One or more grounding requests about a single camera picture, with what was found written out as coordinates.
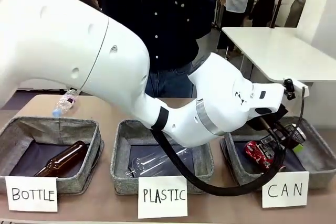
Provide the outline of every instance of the blue bottle cap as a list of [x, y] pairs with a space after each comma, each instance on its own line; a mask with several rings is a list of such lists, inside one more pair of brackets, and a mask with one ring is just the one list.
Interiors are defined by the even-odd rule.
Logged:
[[60, 110], [60, 109], [53, 110], [53, 116], [55, 118], [59, 118], [59, 117], [61, 117], [61, 115], [62, 115], [62, 110]]

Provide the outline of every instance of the white paper label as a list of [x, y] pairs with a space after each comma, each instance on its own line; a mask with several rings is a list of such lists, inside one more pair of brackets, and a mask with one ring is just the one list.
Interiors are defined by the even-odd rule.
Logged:
[[56, 178], [6, 176], [10, 210], [57, 212]]
[[309, 172], [278, 173], [262, 188], [264, 208], [307, 205]]
[[139, 178], [138, 218], [188, 216], [183, 176]]

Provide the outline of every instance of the blue jeans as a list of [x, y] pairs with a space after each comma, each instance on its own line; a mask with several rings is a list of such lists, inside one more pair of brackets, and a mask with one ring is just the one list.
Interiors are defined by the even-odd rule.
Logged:
[[188, 78], [191, 68], [189, 63], [178, 69], [150, 72], [146, 94], [158, 98], [191, 98], [193, 84]]

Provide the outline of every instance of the brown table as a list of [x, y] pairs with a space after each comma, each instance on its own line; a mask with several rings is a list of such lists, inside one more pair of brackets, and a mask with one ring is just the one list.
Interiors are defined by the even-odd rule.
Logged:
[[[39, 95], [33, 98], [18, 115], [51, 116], [57, 95]], [[167, 99], [178, 108], [188, 99]], [[116, 107], [102, 100], [81, 96], [69, 116], [93, 119], [99, 123], [105, 148], [93, 180], [80, 196], [59, 197], [59, 211], [55, 214], [14, 212], [8, 210], [7, 196], [0, 195], [0, 219], [27, 221], [115, 221], [138, 222], [137, 196], [117, 196], [110, 176], [110, 163], [116, 128], [121, 120], [129, 118]], [[233, 181], [225, 166], [218, 141], [211, 142], [215, 161], [212, 184], [232, 186]], [[216, 197], [208, 194], [188, 196], [188, 217], [142, 220], [150, 222], [197, 222], [225, 224], [270, 223], [333, 223], [336, 216], [336, 180], [328, 189], [310, 191], [308, 205], [299, 208], [268, 209], [261, 207], [258, 193], [239, 197]]]

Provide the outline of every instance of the black pole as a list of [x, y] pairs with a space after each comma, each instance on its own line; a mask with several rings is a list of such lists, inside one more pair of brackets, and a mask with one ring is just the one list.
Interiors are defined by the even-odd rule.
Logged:
[[278, 17], [278, 13], [279, 13], [279, 10], [280, 10], [281, 1], [282, 1], [282, 0], [279, 0], [279, 1], [278, 1], [277, 7], [276, 7], [275, 12], [274, 12], [274, 14], [273, 14], [273, 18], [272, 18], [272, 21], [271, 21], [270, 28], [274, 28], [274, 27], [275, 27], [275, 21], [277, 20], [277, 17]]

